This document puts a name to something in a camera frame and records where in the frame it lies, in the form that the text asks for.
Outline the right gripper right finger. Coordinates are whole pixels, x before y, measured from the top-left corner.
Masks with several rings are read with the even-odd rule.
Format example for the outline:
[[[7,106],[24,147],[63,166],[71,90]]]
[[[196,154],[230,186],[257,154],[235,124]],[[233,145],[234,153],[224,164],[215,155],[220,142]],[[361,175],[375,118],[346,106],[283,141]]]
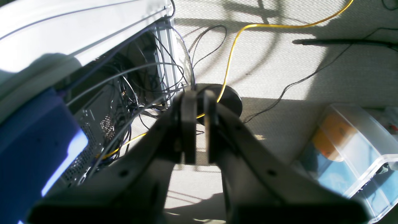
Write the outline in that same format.
[[[297,173],[269,152],[228,108],[204,92],[209,160],[221,170],[227,223],[363,224],[359,202]]]

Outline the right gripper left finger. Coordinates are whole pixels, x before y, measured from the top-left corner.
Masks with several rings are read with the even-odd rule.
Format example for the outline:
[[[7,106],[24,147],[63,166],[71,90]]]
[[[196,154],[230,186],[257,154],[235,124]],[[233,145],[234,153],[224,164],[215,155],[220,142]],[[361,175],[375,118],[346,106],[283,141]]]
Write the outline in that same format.
[[[197,94],[180,93],[133,149],[78,187],[44,197],[30,224],[149,224],[161,220],[174,166],[195,162]]]

